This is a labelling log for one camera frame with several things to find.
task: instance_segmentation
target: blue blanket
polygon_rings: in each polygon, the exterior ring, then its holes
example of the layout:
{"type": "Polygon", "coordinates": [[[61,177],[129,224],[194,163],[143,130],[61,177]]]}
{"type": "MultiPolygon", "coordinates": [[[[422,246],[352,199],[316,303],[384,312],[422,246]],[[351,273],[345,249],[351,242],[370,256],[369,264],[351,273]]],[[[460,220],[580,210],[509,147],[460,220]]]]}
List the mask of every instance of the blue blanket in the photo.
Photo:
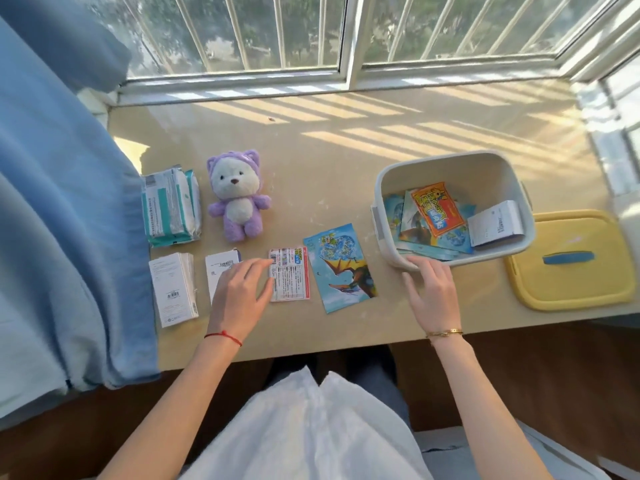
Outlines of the blue blanket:
{"type": "Polygon", "coordinates": [[[141,179],[70,90],[114,89],[129,55],[79,16],[71,0],[0,0],[3,420],[158,374],[141,179]]]}

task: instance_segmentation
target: teddy bear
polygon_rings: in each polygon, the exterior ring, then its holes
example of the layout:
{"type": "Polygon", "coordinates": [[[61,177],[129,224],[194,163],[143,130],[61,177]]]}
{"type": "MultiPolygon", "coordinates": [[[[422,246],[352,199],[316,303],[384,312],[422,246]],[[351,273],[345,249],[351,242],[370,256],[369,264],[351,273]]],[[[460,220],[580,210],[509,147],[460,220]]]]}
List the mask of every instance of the teddy bear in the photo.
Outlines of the teddy bear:
{"type": "Polygon", "coordinates": [[[209,206],[209,215],[224,216],[227,240],[238,242],[245,236],[260,234],[260,210],[270,208],[271,199],[258,195],[262,187],[258,153],[255,150],[223,153],[207,160],[207,170],[213,193],[220,199],[209,206]]]}

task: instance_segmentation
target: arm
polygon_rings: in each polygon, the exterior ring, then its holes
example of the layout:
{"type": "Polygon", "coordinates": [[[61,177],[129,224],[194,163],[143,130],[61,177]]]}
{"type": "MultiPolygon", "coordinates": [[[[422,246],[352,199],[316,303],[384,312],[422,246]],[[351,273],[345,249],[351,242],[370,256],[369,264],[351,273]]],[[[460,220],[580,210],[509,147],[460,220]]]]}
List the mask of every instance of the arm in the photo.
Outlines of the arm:
{"type": "MultiPolygon", "coordinates": [[[[427,332],[460,328],[456,286],[449,266],[435,260],[407,257],[420,268],[424,296],[411,275],[403,273],[409,302],[427,332]]],[[[476,468],[483,480],[552,480],[489,379],[471,345],[462,336],[432,337],[456,400],[476,468]]]]}
{"type": "Polygon", "coordinates": [[[209,215],[211,217],[222,217],[225,215],[226,207],[227,206],[223,202],[213,202],[212,204],[210,204],[207,210],[209,211],[209,215]]]}
{"type": "Polygon", "coordinates": [[[255,206],[260,210],[267,210],[271,207],[271,197],[268,195],[254,195],[255,206]]]}
{"type": "MultiPolygon", "coordinates": [[[[251,259],[222,274],[207,333],[226,330],[244,341],[271,299],[272,278],[260,298],[255,298],[258,279],[270,264],[269,259],[251,259]]],[[[238,348],[226,337],[204,339],[185,370],[118,450],[99,480],[177,478],[211,398],[238,348]]]]}

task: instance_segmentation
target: right hand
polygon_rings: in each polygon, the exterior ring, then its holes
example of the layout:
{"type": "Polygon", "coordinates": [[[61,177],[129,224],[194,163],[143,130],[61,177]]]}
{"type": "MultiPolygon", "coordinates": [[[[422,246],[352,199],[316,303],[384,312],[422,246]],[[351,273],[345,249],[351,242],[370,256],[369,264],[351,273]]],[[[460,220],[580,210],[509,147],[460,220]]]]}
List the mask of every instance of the right hand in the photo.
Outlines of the right hand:
{"type": "Polygon", "coordinates": [[[249,259],[233,265],[220,276],[211,304],[207,334],[226,330],[244,342],[262,316],[273,294],[273,278],[267,279],[256,298],[260,275],[271,259],[249,259]]]}
{"type": "Polygon", "coordinates": [[[461,328],[458,294],[451,268],[435,259],[405,256],[418,266],[424,280],[424,293],[420,295],[409,273],[403,273],[404,285],[409,293],[409,304],[415,319],[425,332],[461,328]]]}

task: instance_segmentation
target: orange package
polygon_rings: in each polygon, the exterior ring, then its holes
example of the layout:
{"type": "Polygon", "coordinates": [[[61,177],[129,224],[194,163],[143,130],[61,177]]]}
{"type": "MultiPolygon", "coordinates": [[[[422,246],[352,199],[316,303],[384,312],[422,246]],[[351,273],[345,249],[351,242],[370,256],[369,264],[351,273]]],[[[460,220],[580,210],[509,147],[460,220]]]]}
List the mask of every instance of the orange package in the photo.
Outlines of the orange package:
{"type": "Polygon", "coordinates": [[[434,237],[446,234],[465,223],[444,182],[414,190],[411,197],[434,237]]]}

